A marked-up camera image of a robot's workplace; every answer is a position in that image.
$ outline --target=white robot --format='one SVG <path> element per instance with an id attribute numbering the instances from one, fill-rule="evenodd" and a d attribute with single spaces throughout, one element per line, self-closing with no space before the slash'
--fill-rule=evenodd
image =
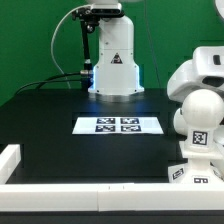
<path id="1" fill-rule="evenodd" d="M 216 0 L 215 1 L 217 9 L 219 14 L 224 18 L 224 1 L 223 0 Z M 207 89 L 210 90 L 210 93 L 208 92 L 200 92 L 200 97 L 197 98 L 197 90 L 200 89 Z M 221 175 L 224 175 L 224 161 L 222 158 L 223 155 L 223 147 L 221 145 L 224 145 L 224 126 L 219 125 L 221 121 L 223 120 L 223 117 L 217 116 L 215 111 L 215 107 L 217 104 L 213 105 L 213 102 L 211 101 L 210 104 L 213 105 L 213 112 L 208 112 L 206 116 L 203 116 L 202 114 L 204 111 L 208 110 L 209 105 L 208 98 L 213 92 L 214 94 L 217 93 L 219 95 L 220 99 L 223 99 L 224 94 L 224 47 L 199 47 L 195 50 L 193 54 L 193 59 L 189 60 L 185 63 L 183 63 L 177 71 L 173 74 L 173 76 L 170 78 L 167 86 L 167 93 L 171 100 L 177 101 L 177 102 L 184 102 L 182 108 L 184 110 L 187 109 L 187 107 L 191 108 L 192 111 L 189 112 L 189 114 L 186 112 L 183 112 L 182 109 L 178 109 L 174 116 L 174 128 L 177 133 L 187 136 L 187 140 L 185 144 L 182 142 L 180 143 L 182 154 L 184 158 L 189 158 L 188 165 L 185 165 L 185 168 L 187 167 L 188 174 L 185 172 L 185 174 L 181 174 L 181 178 L 176 178 L 174 180 L 174 176 L 180 175 L 180 171 L 184 169 L 182 165 L 182 168 L 180 167 L 170 167 L 169 168 L 169 179 L 170 182 L 185 182 L 189 183 L 192 180 L 189 179 L 189 176 L 192 176 L 196 173 L 200 173 L 200 170 L 203 172 L 207 172 L 207 174 L 212 175 L 214 174 L 211 172 L 210 168 L 210 161 L 215 165 Z M 211 126 L 210 128 L 207 127 L 207 130 L 201 130 L 203 129 L 203 125 L 206 123 L 207 120 L 213 119 L 213 121 L 218 121 L 217 126 Z M 192 150 L 189 150 L 189 148 L 192 149 L 192 146 L 190 146 L 189 142 L 192 144 L 192 125 L 194 126 L 195 123 L 198 123 L 197 131 L 200 133 L 210 133 L 210 144 L 208 143 L 208 146 L 204 147 L 196 147 L 197 152 L 192 152 Z M 216 152 L 219 152 L 218 157 L 211 156 L 211 151 L 214 150 Z M 216 169 L 215 174 L 220 175 L 219 171 Z"/>
<path id="2" fill-rule="evenodd" d="M 85 21 L 83 27 L 88 33 L 99 26 L 99 61 L 93 68 L 93 80 L 88 92 L 106 101 L 129 100 L 130 96 L 144 91 L 139 84 L 139 67 L 133 59 L 133 23 L 124 15 L 118 0 L 88 2 L 91 3 L 90 8 L 73 13 L 74 17 Z"/>

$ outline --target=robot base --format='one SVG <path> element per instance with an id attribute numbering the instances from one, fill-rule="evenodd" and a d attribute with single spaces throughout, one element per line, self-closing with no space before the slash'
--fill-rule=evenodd
<path id="1" fill-rule="evenodd" d="M 102 95 L 98 93 L 89 93 L 90 99 L 106 102 L 130 102 L 144 98 L 144 92 L 138 92 L 130 95 Z"/>
<path id="2" fill-rule="evenodd" d="M 194 152 L 185 148 L 185 142 L 180 142 L 183 158 L 188 158 L 188 163 L 168 168 L 170 183 L 185 184 L 216 184 L 223 183 L 222 174 L 210 165 L 211 159 L 223 160 L 223 147 L 214 144 L 211 152 Z"/>
<path id="3" fill-rule="evenodd" d="M 170 183 L 218 184 L 223 183 L 218 169 L 209 160 L 191 160 L 188 163 L 168 168 Z"/>

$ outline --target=black table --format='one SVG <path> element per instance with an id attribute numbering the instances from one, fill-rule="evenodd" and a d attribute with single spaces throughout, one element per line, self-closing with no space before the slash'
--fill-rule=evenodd
<path id="1" fill-rule="evenodd" d="M 180 105 L 165 90 L 125 103 L 92 100 L 80 90 L 27 90 L 0 107 L 0 143 L 22 145 L 8 184 L 168 183 L 183 163 L 172 119 Z M 156 116 L 163 135 L 72 135 L 78 117 Z M 0 223 L 211 223 L 222 211 L 0 213 Z"/>

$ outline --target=green wall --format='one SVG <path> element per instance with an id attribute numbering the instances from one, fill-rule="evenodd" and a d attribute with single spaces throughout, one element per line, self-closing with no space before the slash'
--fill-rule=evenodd
<path id="1" fill-rule="evenodd" d="M 146 13 L 144 2 L 123 4 L 126 15 L 135 24 L 135 60 L 141 67 L 146 88 L 159 87 L 147 35 L 148 25 L 161 87 L 166 87 L 169 77 L 181 63 L 192 57 L 196 47 L 224 45 L 224 23 L 213 0 L 146 2 Z M 84 0 L 0 0 L 0 104 L 10 99 L 20 86 L 59 74 L 50 56 L 52 34 L 68 11 L 83 4 L 86 4 Z M 97 62 L 97 42 L 97 33 L 94 33 L 90 36 L 94 62 Z M 65 22 L 55 52 L 65 72 L 82 68 L 78 22 Z"/>

